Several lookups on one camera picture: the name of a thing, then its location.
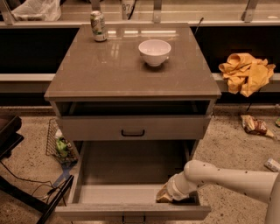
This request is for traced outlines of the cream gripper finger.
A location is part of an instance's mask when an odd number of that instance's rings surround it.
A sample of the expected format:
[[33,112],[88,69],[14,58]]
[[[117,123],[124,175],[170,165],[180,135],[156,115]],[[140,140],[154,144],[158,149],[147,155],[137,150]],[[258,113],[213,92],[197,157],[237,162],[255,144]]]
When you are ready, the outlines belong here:
[[164,184],[164,186],[158,191],[156,195],[156,202],[157,203],[170,203],[172,202],[172,197],[167,191],[167,184]]

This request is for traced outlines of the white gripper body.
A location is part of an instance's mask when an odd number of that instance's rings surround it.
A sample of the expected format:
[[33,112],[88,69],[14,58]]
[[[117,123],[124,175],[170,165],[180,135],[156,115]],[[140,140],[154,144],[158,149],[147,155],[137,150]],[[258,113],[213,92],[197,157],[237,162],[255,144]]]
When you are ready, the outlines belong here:
[[176,186],[176,182],[175,182],[175,177],[176,175],[173,175],[171,178],[169,178],[169,180],[167,181],[167,185],[166,185],[166,192],[169,196],[169,198],[171,199],[171,201],[181,201],[181,200],[185,200],[189,197],[188,193],[182,193]]

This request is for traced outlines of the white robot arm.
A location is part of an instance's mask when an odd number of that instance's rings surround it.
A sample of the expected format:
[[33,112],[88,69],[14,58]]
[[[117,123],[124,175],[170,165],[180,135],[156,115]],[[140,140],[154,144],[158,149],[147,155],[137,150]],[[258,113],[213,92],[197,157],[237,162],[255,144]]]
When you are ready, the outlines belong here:
[[265,224],[280,224],[280,173],[218,168],[213,164],[191,160],[184,170],[163,185],[156,202],[181,201],[206,185],[217,185],[267,203]]

